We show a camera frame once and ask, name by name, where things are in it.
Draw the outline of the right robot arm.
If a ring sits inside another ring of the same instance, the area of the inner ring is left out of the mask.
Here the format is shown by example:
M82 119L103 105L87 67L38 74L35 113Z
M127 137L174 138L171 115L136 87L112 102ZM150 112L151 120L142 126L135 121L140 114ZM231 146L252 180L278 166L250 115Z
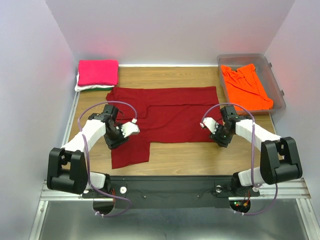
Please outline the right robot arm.
M210 138L219 147L228 147L234 135L251 144L251 151L260 151L260 164L255 167L251 159L250 169L236 172L230 182L231 192L242 195L248 188L258 189L261 185L275 185L302 177L303 169L296 141L292 137L281 137L267 131L258 124L252 114L237 114L236 104L219 105L222 123L204 115L202 128L210 131Z

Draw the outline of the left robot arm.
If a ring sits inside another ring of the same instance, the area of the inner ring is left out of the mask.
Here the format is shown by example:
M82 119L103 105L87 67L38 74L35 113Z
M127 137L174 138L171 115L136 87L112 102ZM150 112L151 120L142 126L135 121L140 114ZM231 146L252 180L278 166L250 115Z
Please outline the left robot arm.
M100 197L111 197L108 176L91 171L89 152L100 138L113 150L140 132L137 111L133 110L132 120L117 123L119 109L114 104L114 101L105 102L101 113L92 113L85 125L78 125L79 132L69 142L49 152L48 189L77 195L94 190Z

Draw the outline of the dark red t shirt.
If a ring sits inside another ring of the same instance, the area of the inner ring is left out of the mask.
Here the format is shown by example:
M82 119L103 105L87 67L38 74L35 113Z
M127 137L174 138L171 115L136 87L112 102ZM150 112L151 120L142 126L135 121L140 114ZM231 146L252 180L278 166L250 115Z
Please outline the dark red t shirt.
M130 121L137 116L140 133L111 151L111 167L123 168L149 161L151 143L210 142L210 132L200 126L205 112L221 120L216 87L123 88L115 87L106 100L122 112L117 120Z

